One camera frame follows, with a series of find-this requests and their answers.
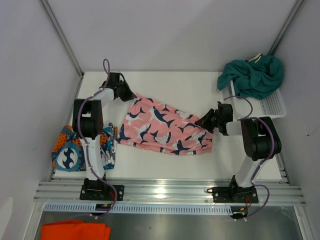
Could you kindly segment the pink patterned shorts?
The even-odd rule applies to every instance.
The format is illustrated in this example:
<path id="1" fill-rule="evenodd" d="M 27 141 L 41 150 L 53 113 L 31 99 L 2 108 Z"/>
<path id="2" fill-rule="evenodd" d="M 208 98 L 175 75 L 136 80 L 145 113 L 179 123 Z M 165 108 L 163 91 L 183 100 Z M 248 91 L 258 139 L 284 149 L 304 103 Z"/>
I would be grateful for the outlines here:
<path id="1" fill-rule="evenodd" d="M 194 114 L 140 94 L 130 105 L 118 132 L 119 144 L 157 153 L 194 156 L 210 153 L 213 132 Z"/>

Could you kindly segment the teal green shorts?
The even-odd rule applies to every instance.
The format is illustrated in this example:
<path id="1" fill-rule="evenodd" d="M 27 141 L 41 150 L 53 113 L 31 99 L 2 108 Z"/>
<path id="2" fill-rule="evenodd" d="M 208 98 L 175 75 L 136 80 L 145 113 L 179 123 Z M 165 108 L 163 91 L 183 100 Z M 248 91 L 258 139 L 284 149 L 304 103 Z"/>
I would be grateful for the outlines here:
<path id="1" fill-rule="evenodd" d="M 272 55 L 258 54 L 250 60 L 233 60 L 224 66 L 217 89 L 233 83 L 234 93 L 244 98 L 263 100 L 275 92 L 284 79 L 284 66 Z"/>

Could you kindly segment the patterned orange blue shorts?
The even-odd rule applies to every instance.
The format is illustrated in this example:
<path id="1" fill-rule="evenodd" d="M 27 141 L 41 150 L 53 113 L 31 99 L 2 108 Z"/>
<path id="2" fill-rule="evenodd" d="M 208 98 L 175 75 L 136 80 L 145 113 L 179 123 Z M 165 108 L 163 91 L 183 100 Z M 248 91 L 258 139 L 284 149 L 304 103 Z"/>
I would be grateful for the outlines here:
<path id="1" fill-rule="evenodd" d="M 111 170 L 116 164 L 116 137 L 118 128 L 110 122 L 100 136 L 100 155 L 102 166 Z M 52 167 L 59 171 L 81 172 L 86 170 L 84 148 L 72 126 L 65 125 L 51 153 Z"/>

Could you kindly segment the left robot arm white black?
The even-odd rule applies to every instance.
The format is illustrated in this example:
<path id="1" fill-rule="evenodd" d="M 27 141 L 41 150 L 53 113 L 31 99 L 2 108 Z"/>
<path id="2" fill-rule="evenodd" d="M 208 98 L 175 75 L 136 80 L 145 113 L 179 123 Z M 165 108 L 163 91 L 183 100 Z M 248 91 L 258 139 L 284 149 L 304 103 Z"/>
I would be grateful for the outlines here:
<path id="1" fill-rule="evenodd" d="M 105 169 L 100 152 L 100 138 L 104 129 L 103 107 L 115 99 L 127 102 L 136 98 L 125 77 L 120 72 L 111 72 L 91 96 L 77 98 L 73 103 L 72 128 L 80 138 L 86 165 L 86 180 L 90 184 L 91 194 L 97 200 L 108 196 L 109 186 L 105 180 Z"/>

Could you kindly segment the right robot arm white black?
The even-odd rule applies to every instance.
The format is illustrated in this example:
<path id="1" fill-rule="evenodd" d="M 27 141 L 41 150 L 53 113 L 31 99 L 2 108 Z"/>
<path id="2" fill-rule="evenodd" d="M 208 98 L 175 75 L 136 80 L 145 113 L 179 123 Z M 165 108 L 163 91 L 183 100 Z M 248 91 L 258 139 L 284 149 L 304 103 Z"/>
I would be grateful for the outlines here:
<path id="1" fill-rule="evenodd" d="M 242 136 L 245 159 L 240 170 L 232 177 L 229 187 L 215 187 L 212 192 L 217 196 L 228 194 L 234 202 L 239 202 L 252 194 L 255 179 L 264 163 L 282 150 L 282 143 L 270 117 L 245 117 L 234 120 L 233 107 L 219 102 L 217 109 L 195 122 L 207 131 L 215 128 L 224 136 Z"/>

